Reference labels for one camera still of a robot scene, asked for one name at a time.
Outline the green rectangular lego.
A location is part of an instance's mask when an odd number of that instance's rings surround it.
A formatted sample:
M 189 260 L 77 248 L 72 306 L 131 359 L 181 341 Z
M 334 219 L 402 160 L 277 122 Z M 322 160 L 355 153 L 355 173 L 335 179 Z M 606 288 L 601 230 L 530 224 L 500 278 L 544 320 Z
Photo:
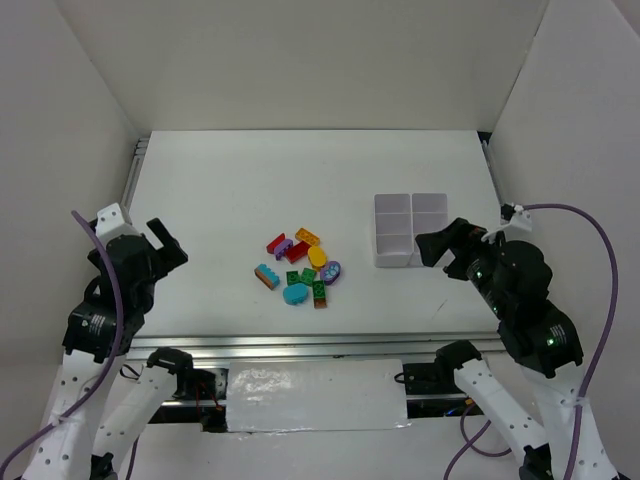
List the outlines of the green rectangular lego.
M 322 280 L 315 280 L 312 283 L 312 289 L 313 289 L 313 297 L 315 299 L 326 298 L 325 283 Z

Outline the light green square lego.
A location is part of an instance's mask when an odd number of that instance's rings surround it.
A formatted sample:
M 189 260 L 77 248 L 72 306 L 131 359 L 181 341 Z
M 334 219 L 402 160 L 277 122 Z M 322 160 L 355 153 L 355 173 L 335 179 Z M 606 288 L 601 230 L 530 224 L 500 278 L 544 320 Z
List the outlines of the light green square lego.
M 317 271 L 312 268 L 304 268 L 302 273 L 300 274 L 300 282 L 307 285 L 312 286 L 315 281 L 317 275 Z

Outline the dark green square lego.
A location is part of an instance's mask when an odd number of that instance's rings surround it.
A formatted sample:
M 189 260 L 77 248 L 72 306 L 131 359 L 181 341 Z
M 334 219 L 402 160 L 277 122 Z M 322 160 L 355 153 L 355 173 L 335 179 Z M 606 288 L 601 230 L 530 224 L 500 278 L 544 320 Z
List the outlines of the dark green square lego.
M 286 272 L 287 285 L 295 285 L 301 282 L 300 275 L 296 270 Z

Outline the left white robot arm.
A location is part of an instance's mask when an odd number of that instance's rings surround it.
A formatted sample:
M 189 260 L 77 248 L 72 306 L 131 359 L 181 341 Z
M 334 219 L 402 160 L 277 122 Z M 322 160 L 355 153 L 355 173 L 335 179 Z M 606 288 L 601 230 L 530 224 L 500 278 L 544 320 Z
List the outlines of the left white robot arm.
M 116 207 L 79 224 L 94 244 L 98 275 L 68 317 L 63 361 L 47 424 L 28 440 L 25 479 L 115 479 L 133 462 L 138 440 L 162 403 L 176 393 L 193 358 L 170 347 L 154 351 L 128 396 L 111 414 L 105 406 L 134 336 L 154 305 L 155 286 L 188 256 L 157 218 L 148 221 L 154 247 Z

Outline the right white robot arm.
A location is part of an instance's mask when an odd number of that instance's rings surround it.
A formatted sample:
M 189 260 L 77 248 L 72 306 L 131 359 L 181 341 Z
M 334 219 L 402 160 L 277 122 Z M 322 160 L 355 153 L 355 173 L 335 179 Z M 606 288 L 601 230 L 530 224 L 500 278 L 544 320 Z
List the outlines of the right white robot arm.
M 532 386 L 540 418 L 495 379 L 468 341 L 437 353 L 456 387 L 469 395 L 519 462 L 521 479 L 618 479 L 599 436 L 582 383 L 584 354 L 573 322 L 548 298 L 552 270 L 533 244 L 458 218 L 419 234 L 421 260 L 453 255 L 448 277 L 470 281 L 497 317 L 498 335 Z

